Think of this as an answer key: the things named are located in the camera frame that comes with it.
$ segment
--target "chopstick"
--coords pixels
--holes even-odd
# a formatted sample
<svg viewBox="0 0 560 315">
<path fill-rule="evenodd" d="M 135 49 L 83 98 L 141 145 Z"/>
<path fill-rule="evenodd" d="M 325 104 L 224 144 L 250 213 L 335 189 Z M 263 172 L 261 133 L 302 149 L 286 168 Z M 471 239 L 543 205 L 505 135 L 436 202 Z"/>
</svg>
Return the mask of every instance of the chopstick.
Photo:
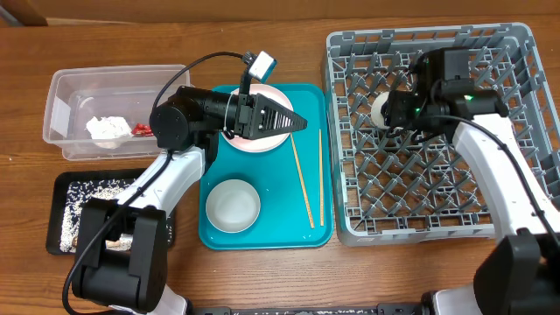
<svg viewBox="0 0 560 315">
<path fill-rule="evenodd" d="M 304 175 L 301 172 L 301 167 L 299 166 L 298 150 L 296 149 L 296 143 L 294 142 L 294 136 L 290 134 L 291 147 L 294 149 L 294 158 L 296 159 L 297 173 L 299 174 L 299 183 L 301 184 L 301 190 L 304 192 L 305 206 L 307 207 L 307 216 L 309 217 L 309 224 L 311 228 L 315 228 L 315 223 L 313 223 L 312 210 L 309 207 L 309 200 L 307 199 L 307 191 L 305 190 Z"/>
<path fill-rule="evenodd" d="M 321 227 L 323 227 L 325 225 L 325 203 L 323 196 L 323 142 L 321 140 L 321 129 L 318 130 L 318 189 Z"/>
</svg>

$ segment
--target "clear plastic container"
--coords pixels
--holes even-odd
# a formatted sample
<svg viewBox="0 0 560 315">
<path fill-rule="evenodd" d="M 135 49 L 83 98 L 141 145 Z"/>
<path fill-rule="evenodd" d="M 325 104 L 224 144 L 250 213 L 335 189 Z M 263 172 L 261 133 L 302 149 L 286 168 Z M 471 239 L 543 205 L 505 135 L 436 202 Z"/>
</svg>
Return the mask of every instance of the clear plastic container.
<svg viewBox="0 0 560 315">
<path fill-rule="evenodd" d="M 164 84 L 183 65 L 105 66 L 59 70 L 46 100 L 43 139 L 62 148 L 68 160 L 137 158 L 157 155 L 154 136 L 92 140 L 86 123 L 96 116 L 124 117 L 131 129 L 148 124 L 151 107 Z M 181 85 L 184 73 L 165 92 L 164 102 Z"/>
</svg>

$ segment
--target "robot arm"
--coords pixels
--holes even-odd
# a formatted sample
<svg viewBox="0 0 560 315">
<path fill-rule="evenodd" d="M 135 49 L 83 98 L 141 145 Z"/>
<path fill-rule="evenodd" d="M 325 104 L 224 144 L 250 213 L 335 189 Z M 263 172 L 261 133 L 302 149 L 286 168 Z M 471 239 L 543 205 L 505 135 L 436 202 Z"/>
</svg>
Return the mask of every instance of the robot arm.
<svg viewBox="0 0 560 315">
<path fill-rule="evenodd" d="M 513 126 L 509 118 L 501 117 L 498 114 L 488 114 L 476 115 L 473 121 L 492 131 L 504 144 L 507 144 L 507 147 L 512 151 L 515 159 L 522 168 L 523 174 L 533 194 L 536 196 L 539 207 L 544 211 L 544 215 L 553 229 L 560 233 L 560 213 L 553 207 L 550 200 L 544 194 L 543 189 L 536 181 L 532 171 L 529 169 L 515 141 Z M 513 165 L 506 157 L 503 150 L 501 150 L 492 139 L 473 126 L 461 122 L 455 130 L 453 145 L 457 152 L 465 159 L 471 171 L 474 173 L 474 177 L 477 179 L 479 189 L 482 191 L 482 196 L 492 216 L 496 231 L 496 241 L 499 244 L 505 237 L 516 237 L 515 235 L 518 235 L 519 231 L 522 230 L 529 232 L 531 235 L 546 235 L 547 231 L 541 221 L 535 216 L 535 209 L 531 205 L 529 197 L 522 187 L 522 182 L 515 172 Z M 500 312 L 496 312 L 499 306 L 496 305 L 506 304 L 502 303 L 504 301 L 500 301 L 494 296 L 487 294 L 486 290 L 491 291 L 496 289 L 496 293 L 498 294 L 504 291 L 509 294 L 517 291 L 518 297 L 530 296 L 530 292 L 519 292 L 519 289 L 522 289 L 522 286 L 530 288 L 532 283 L 542 284 L 546 280 L 549 280 L 533 278 L 536 276 L 536 269 L 531 269 L 530 266 L 536 266 L 541 258 L 538 244 L 520 241 L 520 244 L 515 246 L 518 256 L 527 256 L 528 252 L 533 254 L 532 257 L 528 255 L 532 259 L 524 257 L 525 260 L 529 260 L 530 262 L 518 263 L 519 260 L 518 262 L 515 262 L 515 260 L 508 262 L 506 259 L 502 259 L 499 263 L 503 264 L 501 266 L 503 270 L 511 268 L 509 263 L 518 263 L 525 269 L 512 268 L 513 275 L 506 274 L 511 276 L 509 279 L 501 278 L 499 272 L 496 272 L 496 267 L 499 268 L 500 265 L 495 261 L 503 258 L 502 253 L 508 253 L 508 251 L 505 245 L 499 245 L 497 250 L 493 253 L 493 259 L 488 259 L 479 272 L 477 272 L 477 276 L 474 279 L 475 283 L 457 289 L 441 290 L 434 294 L 430 303 L 433 305 L 435 314 L 499 314 Z M 528 272 L 529 276 L 523 277 L 522 274 L 524 272 Z M 488 280 L 487 273 L 494 273 L 494 278 Z M 512 287 L 488 287 L 488 281 L 495 281 L 497 283 L 502 283 L 502 285 L 511 284 Z M 542 291 L 539 293 L 544 297 L 547 294 L 554 296 L 551 294 L 553 292 L 549 291 Z M 508 298 L 518 297 L 512 294 Z M 528 314 L 546 314 L 550 312 L 550 309 L 557 306 L 550 306 L 544 303 L 542 307 L 542 312 L 531 308 L 528 310 Z"/>
<path fill-rule="evenodd" d="M 83 206 L 80 220 L 87 224 L 80 225 L 77 263 L 68 275 L 76 297 L 128 313 L 186 313 L 187 301 L 165 284 L 165 219 L 216 159 L 220 133 L 252 140 L 307 127 L 303 117 L 277 102 L 249 95 L 251 79 L 264 82 L 276 61 L 266 52 L 258 56 L 248 52 L 242 59 L 248 67 L 238 95 L 181 86 L 155 107 L 150 126 L 157 146 L 167 152 L 115 200 L 91 199 Z M 121 233 L 133 233 L 130 252 L 106 249 L 105 239 L 114 241 Z M 75 313 L 67 303 L 65 308 Z"/>
<path fill-rule="evenodd" d="M 413 141 L 441 134 L 451 140 L 474 173 L 496 230 L 498 246 L 473 283 L 425 295 L 417 313 L 558 314 L 560 213 L 519 150 L 507 105 L 496 91 L 475 88 L 468 62 L 461 47 L 427 52 L 410 69 L 415 91 L 391 91 L 372 106 L 372 122 L 393 129 L 387 137 L 415 130 Z M 418 139 L 421 132 L 430 135 Z"/>
</svg>

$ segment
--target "speckled black tray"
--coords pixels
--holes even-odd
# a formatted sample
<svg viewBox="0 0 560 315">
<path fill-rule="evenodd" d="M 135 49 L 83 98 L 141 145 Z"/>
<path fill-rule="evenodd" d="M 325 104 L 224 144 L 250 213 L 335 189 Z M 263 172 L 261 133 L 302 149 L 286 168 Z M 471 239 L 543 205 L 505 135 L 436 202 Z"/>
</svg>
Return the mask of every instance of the speckled black tray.
<svg viewBox="0 0 560 315">
<path fill-rule="evenodd" d="M 60 237 L 62 233 L 62 221 L 67 203 L 68 187 L 71 183 L 90 180 L 125 179 L 127 181 L 137 179 L 145 169 L 130 170 L 108 170 L 108 171 L 67 171 L 60 174 L 54 181 L 52 191 L 51 217 L 49 219 L 46 233 L 46 251 L 53 255 L 73 255 L 72 252 L 60 250 Z M 175 211 L 167 219 L 168 234 L 167 243 L 169 248 L 175 240 Z"/>
</svg>

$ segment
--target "gray dish rack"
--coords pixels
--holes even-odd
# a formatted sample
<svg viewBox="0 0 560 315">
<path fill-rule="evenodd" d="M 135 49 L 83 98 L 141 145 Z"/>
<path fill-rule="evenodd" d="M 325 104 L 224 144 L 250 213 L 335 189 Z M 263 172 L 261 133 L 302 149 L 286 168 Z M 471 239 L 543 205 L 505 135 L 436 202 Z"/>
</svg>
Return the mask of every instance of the gray dish rack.
<svg viewBox="0 0 560 315">
<path fill-rule="evenodd" d="M 413 145 L 411 133 L 389 139 L 370 122 L 379 93 L 414 88 L 411 62 L 449 46 L 468 47 L 476 85 L 496 89 L 508 104 L 521 152 L 560 207 L 559 121 L 525 24 L 336 31 L 326 39 L 325 91 L 344 244 L 494 237 L 475 178 L 451 145 L 442 137 Z"/>
</svg>

